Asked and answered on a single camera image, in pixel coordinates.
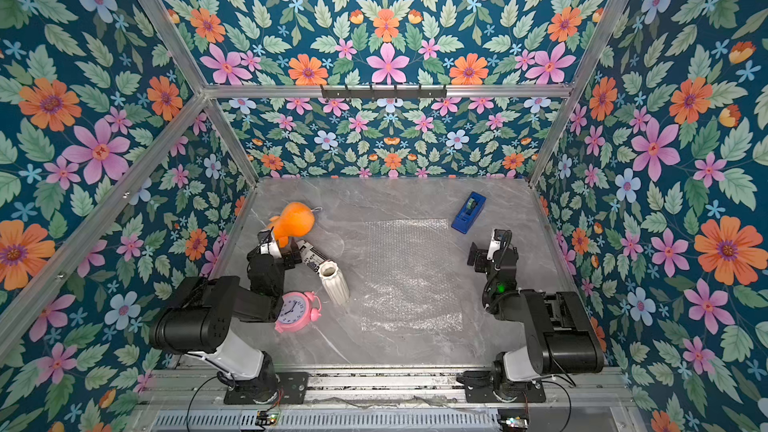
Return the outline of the white ribbed ceramic vase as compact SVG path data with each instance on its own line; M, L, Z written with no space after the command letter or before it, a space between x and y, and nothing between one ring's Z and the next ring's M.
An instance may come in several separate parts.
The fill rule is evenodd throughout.
M318 275L333 304L343 306L349 301L350 291L336 262L328 260L321 263L318 268Z

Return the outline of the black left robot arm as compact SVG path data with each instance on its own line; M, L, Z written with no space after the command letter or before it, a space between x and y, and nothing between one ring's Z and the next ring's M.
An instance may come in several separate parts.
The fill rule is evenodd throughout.
M271 356L246 343L232 323L276 323L284 306L285 273L301 255L292 237L282 244L273 231L263 230L258 239L247 254L248 287L231 275L186 278L150 328L152 348L215 368L215 379L228 387L227 403L270 403L281 396Z

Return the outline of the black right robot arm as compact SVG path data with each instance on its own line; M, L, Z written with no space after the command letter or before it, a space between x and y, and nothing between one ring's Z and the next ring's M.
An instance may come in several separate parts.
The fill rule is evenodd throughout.
M605 357L579 294L518 286L519 252L510 230L495 229L486 248L473 243L467 265L485 276L483 309L496 320L522 326L523 346L499 353L488 370L456 377L469 403L528 402L546 399L543 380L597 374Z

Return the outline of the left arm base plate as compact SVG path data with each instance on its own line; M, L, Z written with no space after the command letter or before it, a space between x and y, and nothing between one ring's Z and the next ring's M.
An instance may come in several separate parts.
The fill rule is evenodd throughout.
M250 380L236 380L226 391L225 405L300 405L308 391L306 372L268 372Z

